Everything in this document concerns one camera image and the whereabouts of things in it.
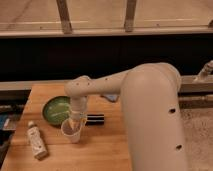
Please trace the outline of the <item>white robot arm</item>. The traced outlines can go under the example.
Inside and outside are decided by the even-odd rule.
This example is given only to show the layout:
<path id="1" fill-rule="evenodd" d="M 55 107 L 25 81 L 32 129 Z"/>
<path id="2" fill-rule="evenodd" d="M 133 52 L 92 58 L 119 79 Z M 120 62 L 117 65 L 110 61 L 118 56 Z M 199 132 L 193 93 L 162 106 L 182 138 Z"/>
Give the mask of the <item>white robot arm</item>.
<path id="1" fill-rule="evenodd" d="M 77 126 L 92 94 L 118 94 L 124 114 L 133 171 L 189 171 L 178 102 L 181 76 L 168 63 L 142 64 L 65 85 L 71 125 Z"/>

